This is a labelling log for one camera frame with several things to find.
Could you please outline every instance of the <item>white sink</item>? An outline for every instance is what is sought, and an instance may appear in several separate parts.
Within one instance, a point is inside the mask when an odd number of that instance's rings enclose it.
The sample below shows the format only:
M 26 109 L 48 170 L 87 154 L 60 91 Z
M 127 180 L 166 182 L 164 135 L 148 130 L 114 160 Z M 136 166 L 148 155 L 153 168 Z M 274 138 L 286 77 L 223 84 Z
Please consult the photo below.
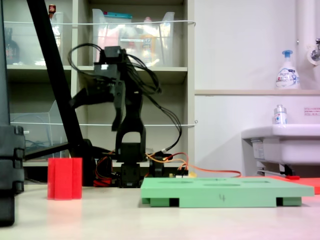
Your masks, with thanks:
M 241 137 L 251 140 L 260 162 L 320 165 L 320 124 L 275 124 L 245 130 Z

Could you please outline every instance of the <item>green board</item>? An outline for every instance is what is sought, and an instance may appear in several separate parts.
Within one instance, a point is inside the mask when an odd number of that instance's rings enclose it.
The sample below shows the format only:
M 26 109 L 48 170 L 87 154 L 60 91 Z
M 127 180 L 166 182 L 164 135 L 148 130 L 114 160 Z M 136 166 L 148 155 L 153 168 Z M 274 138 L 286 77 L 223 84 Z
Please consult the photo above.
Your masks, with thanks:
M 141 186 L 143 204 L 151 207 L 241 208 L 301 206 L 314 188 L 267 177 L 152 178 Z

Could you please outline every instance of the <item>shelving unit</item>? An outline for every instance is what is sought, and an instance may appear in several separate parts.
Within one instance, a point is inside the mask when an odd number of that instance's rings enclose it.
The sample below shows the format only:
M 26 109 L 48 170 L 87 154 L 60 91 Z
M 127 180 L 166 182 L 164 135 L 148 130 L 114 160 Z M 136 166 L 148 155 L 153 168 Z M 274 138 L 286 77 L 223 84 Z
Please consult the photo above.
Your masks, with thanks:
M 65 65 L 65 75 L 70 84 L 71 95 L 74 96 L 86 84 L 86 79 L 68 66 L 68 51 L 82 43 L 93 41 L 92 25 L 77 25 L 78 23 L 92 23 L 92 9 L 102 11 L 130 13 L 132 22 L 143 22 L 146 17 L 152 21 L 161 21 L 166 12 L 175 12 L 175 20 L 194 20 L 194 0 L 46 0 L 46 5 L 55 4 L 57 12 L 63 12 L 66 16 L 65 23 L 74 25 L 63 27 L 66 38 L 63 40 L 62 62 Z M 24 0 L 5 0 L 5 21 L 32 22 L 28 11 L 28 5 Z M 155 95 L 154 99 L 162 106 L 176 113 L 181 123 L 193 125 L 194 117 L 194 24 L 175 23 L 173 40 L 173 66 L 151 67 L 159 78 L 163 94 Z M 93 71 L 93 50 L 83 48 L 72 54 L 74 64 L 83 71 Z M 146 72 L 137 69 L 141 78 L 148 82 Z M 49 103 L 54 101 L 53 93 L 49 85 L 49 79 L 45 66 L 39 65 L 8 65 L 10 89 L 15 94 L 11 99 L 11 112 L 36 113 L 43 112 Z M 26 89 L 36 89 L 37 93 L 30 95 L 23 93 Z M 160 110 L 153 106 L 147 99 L 143 100 L 141 119 L 145 125 L 172 125 Z M 90 106 L 82 106 L 76 110 L 80 124 L 111 124 L 115 117 L 112 103 L 103 103 Z M 81 126 L 84 138 L 89 138 L 94 146 L 114 149 L 115 132 L 111 132 L 110 126 Z M 148 126 L 146 127 L 148 149 L 159 151 L 173 144 L 178 137 L 178 131 L 174 126 Z M 124 141 L 134 141 L 136 136 L 124 137 Z M 186 152 L 190 163 L 194 163 L 194 128 L 183 127 L 182 137 L 170 153 Z M 29 161 L 25 167 L 46 166 L 46 162 Z M 141 167 L 148 167 L 149 163 L 141 163 Z M 180 163 L 168 163 L 166 167 L 178 167 Z
M 250 90 L 231 90 L 231 89 L 209 89 L 209 90 L 195 90 L 196 96 L 223 96 L 223 95 L 233 95 L 233 96 L 245 96 L 245 95 L 253 95 L 253 96 L 319 96 L 320 90 L 307 90 L 307 89 L 250 89 Z
M 112 166 L 114 168 L 120 168 L 121 162 L 113 162 Z M 145 162 L 139 162 L 141 168 L 148 168 L 150 163 L 148 161 Z M 48 167 L 47 161 L 26 161 L 23 163 L 24 167 Z M 164 164 L 165 168 L 178 168 L 181 166 L 181 163 L 179 162 L 167 162 Z

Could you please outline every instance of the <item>plastic bin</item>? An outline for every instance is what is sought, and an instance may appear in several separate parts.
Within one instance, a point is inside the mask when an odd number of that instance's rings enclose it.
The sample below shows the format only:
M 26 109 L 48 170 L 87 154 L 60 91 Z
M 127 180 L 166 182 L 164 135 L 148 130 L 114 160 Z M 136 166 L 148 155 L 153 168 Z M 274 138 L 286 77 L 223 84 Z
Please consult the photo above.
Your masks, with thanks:
M 60 56 L 63 55 L 63 25 L 64 13 L 56 12 L 51 20 L 52 30 L 57 43 Z M 7 64 L 9 65 L 40 65 L 45 66 L 46 62 L 42 54 L 36 29 L 33 24 L 22 23 L 4 23 L 5 29 L 12 29 L 13 45 L 17 46 L 18 56 L 11 57 L 11 48 L 7 46 L 9 42 L 9 33 L 5 30 Z
M 104 14 L 93 9 L 93 43 L 101 48 L 121 46 L 130 55 L 141 59 L 147 67 L 173 66 L 173 21 L 175 13 L 167 12 L 163 23 L 108 25 Z M 93 52 L 93 62 L 99 60 L 99 52 Z
M 12 125 L 23 127 L 26 153 L 67 142 L 56 101 L 54 101 L 49 112 L 11 113 L 10 121 Z M 52 157 L 69 157 L 69 152 L 65 150 L 40 157 L 39 159 L 46 160 Z

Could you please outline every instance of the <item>table surface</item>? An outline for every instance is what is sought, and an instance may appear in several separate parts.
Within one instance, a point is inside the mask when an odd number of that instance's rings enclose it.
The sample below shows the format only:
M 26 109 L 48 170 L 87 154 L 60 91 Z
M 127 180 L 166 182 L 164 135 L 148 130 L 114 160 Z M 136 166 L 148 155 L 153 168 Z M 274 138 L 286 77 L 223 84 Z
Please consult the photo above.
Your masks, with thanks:
M 140 189 L 83 188 L 81 200 L 47 200 L 46 185 L 16 197 L 1 240 L 320 240 L 320 195 L 301 207 L 150 208 Z

